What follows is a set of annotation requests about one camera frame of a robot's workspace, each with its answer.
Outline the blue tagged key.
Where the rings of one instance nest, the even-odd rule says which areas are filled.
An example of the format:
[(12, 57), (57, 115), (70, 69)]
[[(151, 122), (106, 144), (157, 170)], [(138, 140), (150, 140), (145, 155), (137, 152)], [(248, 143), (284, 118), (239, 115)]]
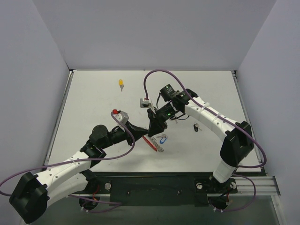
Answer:
[(164, 144), (168, 139), (168, 136), (166, 134), (160, 134), (159, 136), (157, 136), (157, 139), (159, 140), (160, 144)]

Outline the red handled keyring holder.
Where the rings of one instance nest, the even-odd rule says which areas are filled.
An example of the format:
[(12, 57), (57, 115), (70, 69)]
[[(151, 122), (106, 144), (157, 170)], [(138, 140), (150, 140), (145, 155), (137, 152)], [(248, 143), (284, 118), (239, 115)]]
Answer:
[(144, 135), (142, 138), (155, 152), (164, 151), (164, 149), (158, 144), (155, 138), (148, 137), (147, 135)]

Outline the black tagged key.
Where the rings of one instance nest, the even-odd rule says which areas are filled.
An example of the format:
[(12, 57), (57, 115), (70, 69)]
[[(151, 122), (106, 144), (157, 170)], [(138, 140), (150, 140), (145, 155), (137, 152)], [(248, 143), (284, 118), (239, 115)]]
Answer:
[(193, 127), (194, 127), (194, 131), (195, 131), (195, 132), (199, 132), (199, 131), (202, 130), (202, 129), (200, 128), (200, 125), (199, 125), (198, 123), (195, 123), (195, 124), (193, 125)]

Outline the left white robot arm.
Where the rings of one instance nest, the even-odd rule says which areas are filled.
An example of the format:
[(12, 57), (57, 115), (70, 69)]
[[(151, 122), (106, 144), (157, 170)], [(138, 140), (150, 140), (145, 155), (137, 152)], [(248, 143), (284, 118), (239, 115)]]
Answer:
[(37, 174), (25, 173), (13, 190), (9, 203), (24, 222), (30, 224), (59, 199), (82, 190), (93, 192), (97, 184), (90, 168), (106, 156), (104, 149), (122, 141), (133, 146), (147, 132), (147, 129), (130, 122), (112, 131), (108, 131), (104, 125), (95, 126), (86, 144), (64, 164)]

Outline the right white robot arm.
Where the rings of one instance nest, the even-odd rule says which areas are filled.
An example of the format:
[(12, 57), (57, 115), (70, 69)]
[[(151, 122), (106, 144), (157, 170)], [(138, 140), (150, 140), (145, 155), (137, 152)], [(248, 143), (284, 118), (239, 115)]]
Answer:
[(167, 120), (178, 112), (196, 119), (209, 128), (222, 141), (221, 161), (213, 172), (209, 185), (213, 191), (221, 191), (226, 187), (227, 180), (237, 170), (240, 162), (254, 148), (251, 126), (246, 121), (238, 123), (220, 114), (190, 89), (175, 91), (168, 84), (160, 90), (160, 95), (166, 105), (160, 109), (152, 106), (147, 110), (150, 120), (148, 135), (152, 137), (165, 131)]

